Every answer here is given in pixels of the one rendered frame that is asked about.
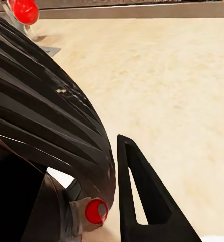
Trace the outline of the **electric kettle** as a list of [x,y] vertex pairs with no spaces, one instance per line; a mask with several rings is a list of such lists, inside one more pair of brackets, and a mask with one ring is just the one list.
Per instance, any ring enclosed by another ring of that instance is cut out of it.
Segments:
[[0,162],[11,154],[74,177],[66,188],[45,174],[21,242],[82,242],[103,226],[116,190],[104,125],[69,74],[0,17]]

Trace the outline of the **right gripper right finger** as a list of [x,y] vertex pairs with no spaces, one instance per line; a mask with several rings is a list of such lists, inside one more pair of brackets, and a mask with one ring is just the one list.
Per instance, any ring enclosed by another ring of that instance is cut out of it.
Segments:
[[[202,242],[133,139],[117,135],[121,242]],[[148,224],[136,219],[131,170]]]

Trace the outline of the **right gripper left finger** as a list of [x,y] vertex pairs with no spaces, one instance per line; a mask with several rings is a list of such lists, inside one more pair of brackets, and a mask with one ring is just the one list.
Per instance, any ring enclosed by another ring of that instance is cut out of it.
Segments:
[[0,162],[0,242],[21,242],[47,169],[15,154]]

